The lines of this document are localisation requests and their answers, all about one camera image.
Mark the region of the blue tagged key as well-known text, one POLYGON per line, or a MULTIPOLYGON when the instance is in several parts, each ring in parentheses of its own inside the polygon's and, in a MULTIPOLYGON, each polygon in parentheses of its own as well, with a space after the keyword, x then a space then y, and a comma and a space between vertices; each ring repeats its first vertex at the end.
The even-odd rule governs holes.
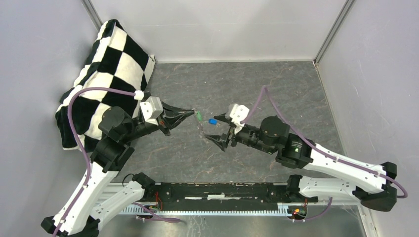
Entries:
POLYGON ((213 119, 213 118, 212 119, 210 118, 208 120, 208 123, 211 124, 211 125, 215 125, 215 126, 218 126, 219 125, 219 121, 216 120, 216 119, 213 119))

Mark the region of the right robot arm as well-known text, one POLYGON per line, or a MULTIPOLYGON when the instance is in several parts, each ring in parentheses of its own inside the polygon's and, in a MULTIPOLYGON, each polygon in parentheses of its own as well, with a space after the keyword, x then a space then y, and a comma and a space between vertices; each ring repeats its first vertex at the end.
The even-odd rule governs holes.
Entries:
POLYGON ((260 127, 238 125, 221 114, 216 119, 229 124, 222 135, 206 135, 222 151, 238 143, 276 155, 276 162, 291 169, 305 169, 329 175, 315 178, 292 175, 285 188, 291 201, 301 198, 327 196, 357 199, 364 207, 389 212, 397 201, 397 190, 392 186, 397 166, 391 162, 371 164, 332 152, 309 139, 303 140, 290 132, 290 126, 278 117, 262 120, 260 127))

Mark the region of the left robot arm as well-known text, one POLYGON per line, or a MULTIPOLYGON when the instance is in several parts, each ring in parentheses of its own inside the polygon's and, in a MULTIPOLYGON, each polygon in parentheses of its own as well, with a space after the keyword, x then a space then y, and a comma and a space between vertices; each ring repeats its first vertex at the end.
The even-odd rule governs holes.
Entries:
POLYGON ((155 181, 140 172, 123 189, 97 204, 100 195, 119 174, 134 152, 131 142, 155 131, 166 136, 187 117, 192 109, 170 106, 158 97, 140 103, 141 112, 133 118, 121 107, 107 109, 98 127, 102 131, 83 179, 63 208, 45 217, 41 227, 54 237, 96 237, 101 229, 124 208, 155 196, 155 181))

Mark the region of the green tagged key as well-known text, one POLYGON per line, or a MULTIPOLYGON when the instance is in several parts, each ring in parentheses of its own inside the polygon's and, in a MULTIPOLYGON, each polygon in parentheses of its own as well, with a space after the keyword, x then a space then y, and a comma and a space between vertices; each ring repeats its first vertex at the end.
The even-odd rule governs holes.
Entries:
POLYGON ((202 120, 202 116, 201 116, 201 113, 199 111, 196 111, 195 115, 196 115, 198 120, 202 120))

